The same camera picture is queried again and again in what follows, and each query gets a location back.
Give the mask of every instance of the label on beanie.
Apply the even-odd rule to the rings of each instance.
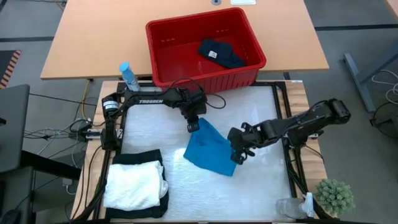
[[[209,57],[217,58],[217,53],[211,50],[211,51],[209,52]]]

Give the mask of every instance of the yellow cable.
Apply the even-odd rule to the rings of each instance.
[[[86,119],[86,114],[85,114],[85,100],[86,100],[86,94],[87,94],[87,89],[88,89],[88,84],[90,84],[90,81],[87,80],[86,83],[86,88],[85,88],[85,92],[83,94],[83,99],[81,100],[81,115],[83,116],[83,119]]]
[[[52,0],[55,4],[57,4],[57,6],[63,11],[63,7],[60,5],[59,2],[57,2],[56,0]]]

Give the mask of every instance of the grey floor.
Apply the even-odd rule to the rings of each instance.
[[[314,26],[347,26],[369,24],[395,24],[395,17],[383,0],[305,0]],[[32,0],[8,0],[0,13],[0,38],[52,36],[57,30],[62,11],[48,2]],[[398,39],[398,29],[344,30],[317,32],[330,70],[324,72],[292,72],[292,79],[303,80],[308,100],[316,103],[328,98],[343,100],[352,118],[344,126],[329,126],[320,138],[322,154],[329,178],[350,184],[356,202],[356,209],[342,216],[343,220],[375,223],[396,223],[398,220],[398,142],[390,139],[369,124],[369,117],[359,97],[350,74],[341,61],[344,53],[351,53],[359,68],[370,64],[377,56]],[[31,92],[80,101],[86,80],[42,81],[40,72],[49,52],[51,42],[0,42],[0,50],[22,50],[9,86],[27,83]],[[389,69],[398,72],[398,62]],[[280,73],[262,73],[261,79],[282,79]],[[90,85],[89,97],[98,97],[102,80]],[[385,102],[383,93],[375,91],[377,105]],[[59,129],[72,122],[76,103],[30,96],[26,129]],[[94,106],[86,106],[86,115],[93,116]],[[75,141],[62,139],[44,151],[49,156]],[[24,150],[38,152],[46,142],[31,140],[24,144]],[[60,159],[71,163],[71,151],[60,154]],[[48,179],[41,174],[38,182]],[[58,195],[58,203],[47,202],[48,194]],[[65,204],[73,200],[67,195],[61,182],[55,182],[42,189],[41,208],[37,223],[67,221]]]

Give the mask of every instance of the blue bottle cap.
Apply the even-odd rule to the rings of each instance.
[[[120,64],[119,66],[119,71],[120,72],[125,72],[126,70],[128,70],[130,67],[129,62],[123,62],[122,64]]]

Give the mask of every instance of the navy cloth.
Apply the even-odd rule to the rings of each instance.
[[[226,42],[205,39],[202,41],[198,53],[208,60],[226,68],[240,68],[246,66],[244,61],[233,52],[232,45]]]
[[[162,155],[160,149],[142,152],[138,154],[118,154],[113,158],[112,164],[123,164],[123,165],[136,165],[143,164],[145,162],[159,161],[161,165]],[[160,205],[152,208],[146,208],[142,210],[124,211],[115,208],[106,208],[105,218],[160,218],[167,211],[169,206],[169,192],[167,192],[161,199]]]
[[[204,118],[199,119],[199,127],[191,135],[184,158],[200,168],[231,177],[236,167],[231,160],[231,143]]]

